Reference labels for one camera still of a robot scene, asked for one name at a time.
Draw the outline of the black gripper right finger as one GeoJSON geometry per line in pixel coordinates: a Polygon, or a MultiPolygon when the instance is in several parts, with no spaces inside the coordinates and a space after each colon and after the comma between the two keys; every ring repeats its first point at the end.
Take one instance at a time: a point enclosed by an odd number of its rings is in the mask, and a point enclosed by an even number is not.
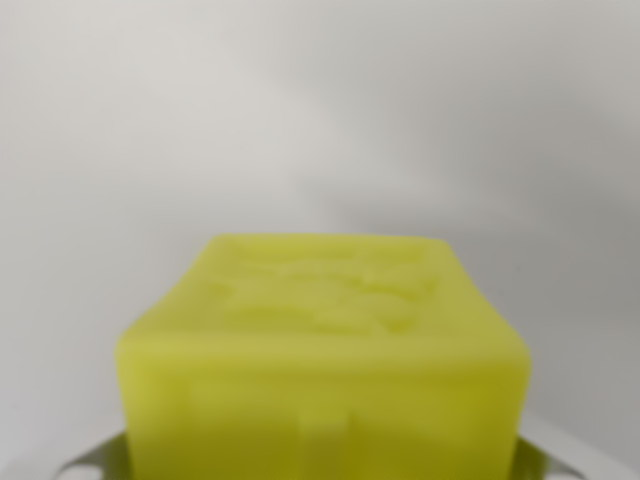
{"type": "Polygon", "coordinates": [[[530,438],[519,435],[511,480],[585,479],[575,464],[575,445],[566,438],[530,438]]]}

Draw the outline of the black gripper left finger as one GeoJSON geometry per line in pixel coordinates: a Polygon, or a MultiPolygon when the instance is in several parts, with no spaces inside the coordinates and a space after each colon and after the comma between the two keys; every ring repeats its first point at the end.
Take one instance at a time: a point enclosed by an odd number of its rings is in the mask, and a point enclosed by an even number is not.
{"type": "Polygon", "coordinates": [[[127,440],[114,436],[67,462],[55,476],[58,480],[130,480],[133,478],[127,440]]]}

